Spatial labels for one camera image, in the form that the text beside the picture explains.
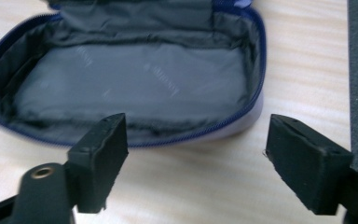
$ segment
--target pouch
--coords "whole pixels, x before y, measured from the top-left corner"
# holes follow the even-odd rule
[[[250,1],[48,0],[0,41],[0,124],[71,146],[125,113],[130,147],[225,137],[259,117],[266,35]]]

